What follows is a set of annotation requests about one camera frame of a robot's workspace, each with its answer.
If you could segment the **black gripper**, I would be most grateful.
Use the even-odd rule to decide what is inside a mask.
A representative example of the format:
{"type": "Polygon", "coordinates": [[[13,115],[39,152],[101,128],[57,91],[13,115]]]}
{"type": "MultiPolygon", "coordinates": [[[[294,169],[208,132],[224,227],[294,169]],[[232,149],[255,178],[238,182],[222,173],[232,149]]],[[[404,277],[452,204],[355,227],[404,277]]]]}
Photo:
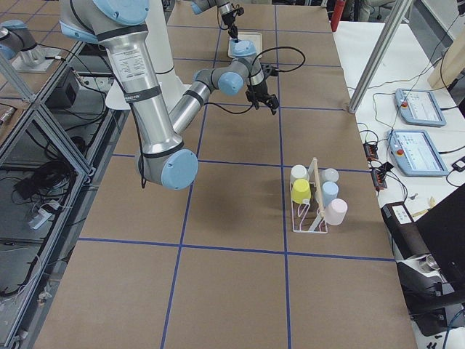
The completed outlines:
{"type": "Polygon", "coordinates": [[[271,110],[272,115],[275,115],[279,109],[278,98],[276,95],[268,93],[267,83],[265,81],[257,85],[248,85],[246,97],[256,110],[259,110],[260,103],[266,105],[271,110]]]}
{"type": "Polygon", "coordinates": [[[228,34],[233,41],[238,40],[238,28],[235,25],[235,18],[243,14],[243,8],[240,5],[225,3],[218,6],[222,22],[228,27],[228,34]]]}

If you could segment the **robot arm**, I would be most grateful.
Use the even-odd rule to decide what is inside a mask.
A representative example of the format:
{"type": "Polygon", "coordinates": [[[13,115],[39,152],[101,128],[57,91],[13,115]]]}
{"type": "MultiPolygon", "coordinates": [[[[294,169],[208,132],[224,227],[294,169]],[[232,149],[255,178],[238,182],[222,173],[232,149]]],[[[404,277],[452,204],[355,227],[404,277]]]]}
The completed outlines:
{"type": "Polygon", "coordinates": [[[229,37],[238,42],[238,28],[235,25],[236,17],[244,13],[244,8],[239,4],[233,4],[227,0],[201,0],[193,1],[191,8],[196,15],[199,15],[213,7],[217,8],[218,25],[222,30],[228,32],[229,37]]]}
{"type": "Polygon", "coordinates": [[[181,190],[194,181],[198,159],[184,147],[182,133],[213,92],[235,95],[244,90],[255,108],[278,109],[266,82],[274,70],[260,63],[251,41],[233,44],[228,66],[203,69],[191,85],[184,85],[174,71],[160,1],[62,1],[60,25],[65,36],[106,49],[134,116],[136,165],[145,182],[181,190]]]}

